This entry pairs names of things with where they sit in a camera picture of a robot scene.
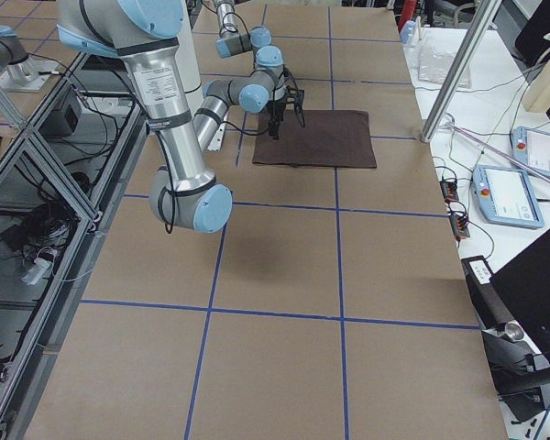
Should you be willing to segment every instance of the red object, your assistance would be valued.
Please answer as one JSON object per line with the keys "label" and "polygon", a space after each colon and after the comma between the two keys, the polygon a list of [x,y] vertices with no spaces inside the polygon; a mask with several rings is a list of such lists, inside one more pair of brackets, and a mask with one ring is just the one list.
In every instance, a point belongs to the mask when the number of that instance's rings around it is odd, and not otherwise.
{"label": "red object", "polygon": [[401,32],[402,28],[405,26],[405,23],[413,18],[413,12],[415,11],[417,4],[418,0],[405,0],[405,4],[401,10],[400,23],[397,25],[397,30]]}

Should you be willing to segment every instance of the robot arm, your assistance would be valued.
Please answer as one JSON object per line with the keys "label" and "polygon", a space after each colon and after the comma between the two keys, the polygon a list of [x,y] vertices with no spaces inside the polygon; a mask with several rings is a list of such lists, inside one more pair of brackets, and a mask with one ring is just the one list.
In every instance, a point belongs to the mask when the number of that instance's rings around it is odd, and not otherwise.
{"label": "robot arm", "polygon": [[33,60],[12,28],[0,26],[0,72],[7,67],[12,81],[29,83],[39,77]]}
{"label": "robot arm", "polygon": [[[232,210],[232,195],[216,184],[203,152],[230,105],[257,113],[278,99],[285,81],[279,50],[262,48],[266,54],[276,50],[277,62],[270,62],[267,55],[260,61],[257,52],[257,68],[248,78],[210,83],[205,101],[193,117],[175,58],[183,21],[180,0],[59,0],[58,6],[58,29],[64,44],[120,58],[126,65],[148,125],[167,160],[167,166],[157,172],[149,197],[155,216],[166,224],[200,232],[222,228]],[[224,10],[221,14],[226,23],[234,15]],[[221,37],[234,33],[233,27],[225,29]]]}

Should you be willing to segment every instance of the black monitor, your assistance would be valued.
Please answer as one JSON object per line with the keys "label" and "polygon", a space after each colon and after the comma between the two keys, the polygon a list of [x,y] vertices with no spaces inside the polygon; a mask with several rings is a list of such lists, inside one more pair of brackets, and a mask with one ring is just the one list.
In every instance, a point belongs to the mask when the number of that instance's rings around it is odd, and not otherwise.
{"label": "black monitor", "polygon": [[493,275],[491,283],[550,362],[550,229]]}

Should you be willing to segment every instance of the blue cable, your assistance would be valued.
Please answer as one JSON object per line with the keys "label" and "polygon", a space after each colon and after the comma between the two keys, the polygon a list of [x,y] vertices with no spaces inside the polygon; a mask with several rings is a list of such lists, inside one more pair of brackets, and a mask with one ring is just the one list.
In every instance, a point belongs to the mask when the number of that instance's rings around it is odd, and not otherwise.
{"label": "blue cable", "polygon": [[540,435],[540,432],[542,431],[542,428],[544,427],[544,423],[546,419],[548,418],[548,414],[550,413],[550,404],[548,405],[548,408],[546,408],[546,412],[544,413],[544,417],[542,418],[542,421],[540,422],[540,425],[538,426],[538,430],[535,432],[535,435],[533,436],[533,440],[538,440],[538,435]]}

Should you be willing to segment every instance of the dark brown cloth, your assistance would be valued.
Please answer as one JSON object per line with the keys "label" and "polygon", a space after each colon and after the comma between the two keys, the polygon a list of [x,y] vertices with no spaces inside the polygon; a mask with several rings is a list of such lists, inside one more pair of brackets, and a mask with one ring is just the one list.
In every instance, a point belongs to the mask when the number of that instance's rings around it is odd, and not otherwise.
{"label": "dark brown cloth", "polygon": [[[377,168],[369,134],[369,114],[355,110],[305,110],[302,128],[286,110],[279,140],[257,138],[253,163],[315,167]],[[261,114],[258,131],[269,116]]]}

